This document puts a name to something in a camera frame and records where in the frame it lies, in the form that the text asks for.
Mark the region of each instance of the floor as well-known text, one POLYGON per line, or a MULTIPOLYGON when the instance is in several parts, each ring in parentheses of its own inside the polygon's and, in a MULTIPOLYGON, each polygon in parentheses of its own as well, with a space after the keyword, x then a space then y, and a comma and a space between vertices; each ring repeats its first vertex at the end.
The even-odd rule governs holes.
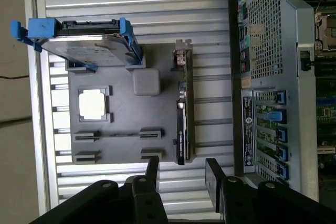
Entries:
MULTIPOLYGON (((24 22, 24 0, 0 0, 0 76, 28 74, 27 47, 9 35, 9 22, 24 22)), ((0 79, 0 120, 31 115, 29 79, 0 79)), ((1 223, 29 223, 38 216, 31 123, 0 129, 1 223)))

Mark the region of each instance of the corrugated metal panel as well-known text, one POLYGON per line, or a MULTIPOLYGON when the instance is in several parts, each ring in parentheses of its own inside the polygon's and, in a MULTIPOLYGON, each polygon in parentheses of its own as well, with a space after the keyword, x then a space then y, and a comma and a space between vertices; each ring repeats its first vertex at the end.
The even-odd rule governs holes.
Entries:
MULTIPOLYGON (((47 17, 59 20, 125 17, 143 44, 193 40, 198 157, 186 166, 161 163, 160 192, 170 218, 218 218, 205 190, 204 158, 217 158, 225 173, 233 174, 227 0, 45 0, 44 7, 47 17)), ((143 174, 146 164, 71 163, 68 79, 60 58, 50 55, 48 64, 57 203, 97 180, 111 179, 121 185, 127 177, 143 174)))

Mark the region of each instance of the sticker label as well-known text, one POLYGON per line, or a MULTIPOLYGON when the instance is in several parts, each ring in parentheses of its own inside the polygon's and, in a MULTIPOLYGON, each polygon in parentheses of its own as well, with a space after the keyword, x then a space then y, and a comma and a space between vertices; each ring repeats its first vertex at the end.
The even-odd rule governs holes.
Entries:
POLYGON ((62 56, 71 57, 87 64, 95 64, 101 58, 114 58, 112 52, 103 47, 57 47, 55 49, 62 56))
POLYGON ((243 97, 243 138, 244 138, 244 165, 254 166, 252 97, 243 97))

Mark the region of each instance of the metal mesh grille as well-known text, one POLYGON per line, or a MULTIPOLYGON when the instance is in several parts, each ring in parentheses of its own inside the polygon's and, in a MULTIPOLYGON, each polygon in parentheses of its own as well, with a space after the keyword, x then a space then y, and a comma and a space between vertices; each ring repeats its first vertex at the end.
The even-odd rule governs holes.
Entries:
POLYGON ((265 179, 265 180, 272 180, 277 181, 276 178, 274 178, 272 175, 270 175, 266 170, 264 170, 262 167, 258 166, 259 174, 265 179))
POLYGON ((277 166, 275 163, 273 163, 272 161, 264 158, 262 155, 258 154, 258 161, 265 165, 268 169, 270 169, 272 172, 275 172, 277 171, 277 166))
POLYGON ((257 101, 274 101, 275 98, 274 92, 256 92, 257 101))
POLYGON ((280 0, 253 0, 248 5, 251 78, 282 73, 280 0))

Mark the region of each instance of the black cable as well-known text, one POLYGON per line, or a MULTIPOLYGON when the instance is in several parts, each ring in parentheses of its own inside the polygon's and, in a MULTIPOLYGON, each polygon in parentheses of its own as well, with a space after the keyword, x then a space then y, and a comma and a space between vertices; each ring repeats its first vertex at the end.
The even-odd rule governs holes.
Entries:
POLYGON ((23 78, 28 78, 28 77, 29 76, 15 76, 15 77, 0 76, 0 79, 17 80, 17 79, 23 79, 23 78))
POLYGON ((25 116, 23 118, 16 118, 16 119, 10 119, 6 121, 0 121, 0 129, 16 124, 23 124, 23 123, 28 123, 32 121, 32 116, 25 116))

